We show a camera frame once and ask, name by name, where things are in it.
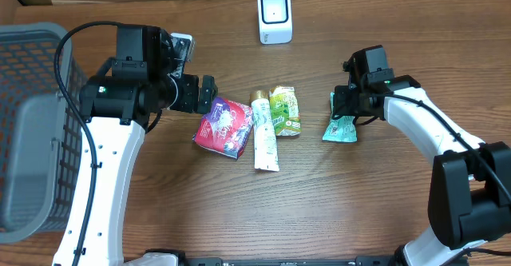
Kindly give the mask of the teal white snack packet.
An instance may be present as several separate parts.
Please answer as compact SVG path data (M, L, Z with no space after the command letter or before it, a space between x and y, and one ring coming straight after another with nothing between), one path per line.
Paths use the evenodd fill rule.
M353 120L353 116L342 116L339 119L331 118L322 141L355 143L358 138Z

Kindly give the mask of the purple red snack packet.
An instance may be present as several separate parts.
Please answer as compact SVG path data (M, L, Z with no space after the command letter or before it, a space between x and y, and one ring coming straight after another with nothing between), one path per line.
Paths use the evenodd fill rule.
M253 111L250 106L216 97L211 111L200 120L193 141L200 147L238 159L253 126Z

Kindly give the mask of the green juice carton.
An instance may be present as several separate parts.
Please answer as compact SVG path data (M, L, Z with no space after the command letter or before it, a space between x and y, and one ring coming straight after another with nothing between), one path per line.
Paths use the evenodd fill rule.
M295 88L278 85L269 91L271 118L277 137L298 136L302 132Z

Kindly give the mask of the white tube gold cap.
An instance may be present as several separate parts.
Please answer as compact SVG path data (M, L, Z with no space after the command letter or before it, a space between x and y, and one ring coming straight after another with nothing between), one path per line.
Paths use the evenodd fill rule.
M278 172L277 141L267 93L256 90L250 95L250 103L254 121L255 169Z

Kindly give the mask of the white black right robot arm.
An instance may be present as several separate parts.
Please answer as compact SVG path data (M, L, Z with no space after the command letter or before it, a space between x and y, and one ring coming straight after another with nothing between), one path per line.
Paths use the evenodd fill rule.
M429 227L377 265L467 265L484 244L510 232L510 147L488 144L448 118L409 75L395 76L382 46L343 63L346 85L335 87L331 117L388 122L431 163Z

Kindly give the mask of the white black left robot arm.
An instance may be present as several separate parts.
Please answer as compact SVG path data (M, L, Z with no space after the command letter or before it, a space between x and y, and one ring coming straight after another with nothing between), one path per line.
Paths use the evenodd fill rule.
M61 79L59 59L67 41L90 23L69 31L57 45L54 76L84 136L80 170L66 233L55 265L121 265L129 186L145 135L165 109L206 114L217 95L213 77L184 72L195 40L156 26L114 22L117 52L82 87L74 103Z

